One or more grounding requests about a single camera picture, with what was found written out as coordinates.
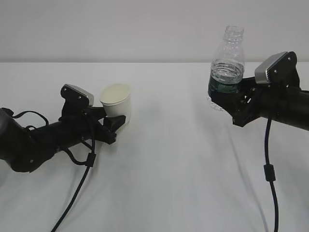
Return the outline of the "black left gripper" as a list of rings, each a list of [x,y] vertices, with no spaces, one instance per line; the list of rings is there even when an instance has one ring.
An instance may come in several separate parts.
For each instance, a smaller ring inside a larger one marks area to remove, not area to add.
[[[116,131],[126,122],[126,116],[106,117],[104,107],[87,107],[84,109],[84,115],[91,125],[92,135],[96,141],[107,144],[113,144],[116,141]]]

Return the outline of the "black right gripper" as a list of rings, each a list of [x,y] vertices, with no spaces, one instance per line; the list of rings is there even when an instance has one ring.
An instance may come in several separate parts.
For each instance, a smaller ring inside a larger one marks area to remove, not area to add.
[[[244,127],[258,119],[261,87],[256,87],[255,77],[243,78],[240,82],[240,93],[222,93],[208,91],[210,105],[218,111],[226,111],[232,116],[233,124]]]

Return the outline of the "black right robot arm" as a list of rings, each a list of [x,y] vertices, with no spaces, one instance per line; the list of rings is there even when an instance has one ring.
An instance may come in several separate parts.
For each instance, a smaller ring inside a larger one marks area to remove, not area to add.
[[[254,77],[244,78],[236,85],[224,85],[210,78],[211,100],[232,116],[234,125],[271,116],[272,120],[299,129],[309,129],[309,92],[299,87],[297,72],[287,86],[257,84]]]

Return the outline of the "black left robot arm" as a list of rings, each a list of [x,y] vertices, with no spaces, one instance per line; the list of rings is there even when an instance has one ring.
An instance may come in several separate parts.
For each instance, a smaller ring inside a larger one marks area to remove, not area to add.
[[[112,144],[116,131],[124,125],[125,115],[108,117],[103,107],[75,108],[65,104],[55,123],[30,129],[22,127],[8,108],[0,110],[0,158],[13,171],[31,173],[54,154],[88,139]]]

